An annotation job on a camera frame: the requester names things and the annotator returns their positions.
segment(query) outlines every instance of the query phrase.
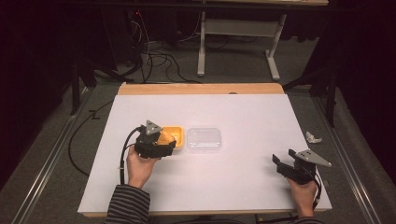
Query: human hand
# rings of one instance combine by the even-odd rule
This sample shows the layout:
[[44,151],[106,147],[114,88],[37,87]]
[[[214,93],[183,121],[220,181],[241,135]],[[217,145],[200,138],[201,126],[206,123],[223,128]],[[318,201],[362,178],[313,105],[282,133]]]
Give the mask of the human hand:
[[134,146],[129,147],[127,167],[128,167],[128,185],[142,189],[151,176],[155,162],[159,158],[144,159],[141,158],[134,150]]
[[291,179],[288,179],[288,182],[291,186],[291,197],[296,206],[298,217],[313,217],[313,202],[317,192],[317,184],[314,181],[309,181],[306,184],[299,185]]

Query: white surface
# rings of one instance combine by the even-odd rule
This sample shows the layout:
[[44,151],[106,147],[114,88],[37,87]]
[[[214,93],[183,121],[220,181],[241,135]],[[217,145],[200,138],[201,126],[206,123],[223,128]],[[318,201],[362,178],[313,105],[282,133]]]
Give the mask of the white surface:
[[[150,212],[275,211],[292,209],[290,187],[272,154],[292,164],[289,148],[307,149],[286,94],[119,95],[111,109],[78,211],[106,212],[120,183],[120,153],[129,132],[146,120],[185,130],[214,126],[221,148],[190,153],[187,146],[162,158],[144,190]],[[138,133],[131,138],[135,141]],[[331,209],[323,189],[318,209]]]

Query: transparent box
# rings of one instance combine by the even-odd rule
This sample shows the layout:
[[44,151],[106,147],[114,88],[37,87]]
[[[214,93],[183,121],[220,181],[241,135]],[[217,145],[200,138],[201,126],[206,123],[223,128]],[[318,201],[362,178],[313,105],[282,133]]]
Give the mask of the transparent box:
[[221,148],[220,130],[217,128],[191,128],[187,132],[187,147],[193,153],[215,153]]

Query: table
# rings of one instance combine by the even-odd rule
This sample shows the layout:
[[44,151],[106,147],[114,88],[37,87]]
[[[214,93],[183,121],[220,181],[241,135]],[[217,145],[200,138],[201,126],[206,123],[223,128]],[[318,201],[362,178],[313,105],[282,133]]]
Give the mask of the table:
[[[298,6],[327,6],[327,0],[208,0],[206,2],[224,2],[224,3],[253,3],[253,4],[280,4],[280,5],[298,5]],[[283,26],[285,25],[287,15],[281,14],[278,21],[239,21],[224,19],[207,19],[205,11],[201,14],[201,43],[198,54],[198,77],[205,75],[205,36],[214,35],[249,35],[249,36],[267,36],[272,37],[273,42],[270,49],[265,51],[265,57],[270,68],[271,76],[274,81],[279,81],[280,76],[277,72],[274,54]]]
[[[272,154],[291,163],[288,149],[302,151],[307,144],[280,85],[124,84],[112,106],[79,213],[106,215],[120,183],[123,142],[146,119],[178,125],[185,132],[215,126],[221,133],[221,148],[215,153],[196,153],[184,146],[156,163],[144,187],[151,195],[151,216],[293,210],[289,184],[276,172]],[[324,189],[317,209],[331,208]]]

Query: striped sleeve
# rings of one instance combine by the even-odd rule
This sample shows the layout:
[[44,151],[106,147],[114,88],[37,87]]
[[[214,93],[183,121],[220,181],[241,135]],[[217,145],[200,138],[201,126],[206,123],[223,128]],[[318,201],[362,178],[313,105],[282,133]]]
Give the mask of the striped sleeve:
[[317,219],[315,217],[302,217],[302,218],[295,220],[292,223],[293,224],[324,224],[324,222],[320,221],[319,219]]
[[117,185],[107,210],[105,223],[147,223],[149,194],[129,185]]

